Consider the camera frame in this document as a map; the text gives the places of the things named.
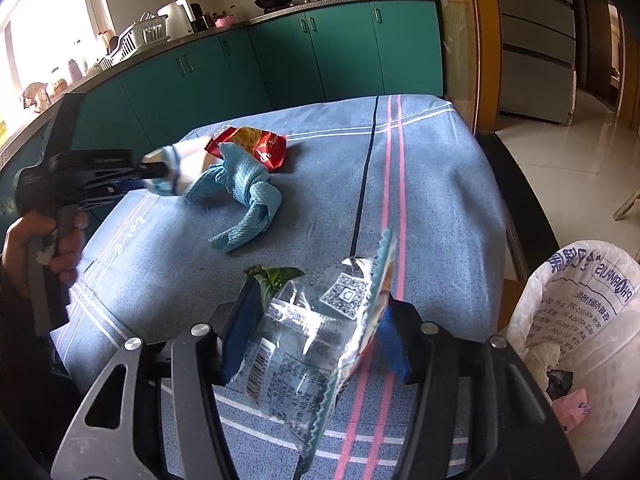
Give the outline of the person's left hand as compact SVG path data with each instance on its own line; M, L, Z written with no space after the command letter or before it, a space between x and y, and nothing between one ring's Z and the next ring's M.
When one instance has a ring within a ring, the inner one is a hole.
M52 246L41 249L36 247L36 241L50 242L56 231L56 221L37 211L29 211L6 232L1 257L4 274L25 298L30 296L29 269L32 263L47 263L48 269L62 284L72 286L78 277L77 267L88 224L87 214L78 212L73 218L72 232L56 240L56 249Z

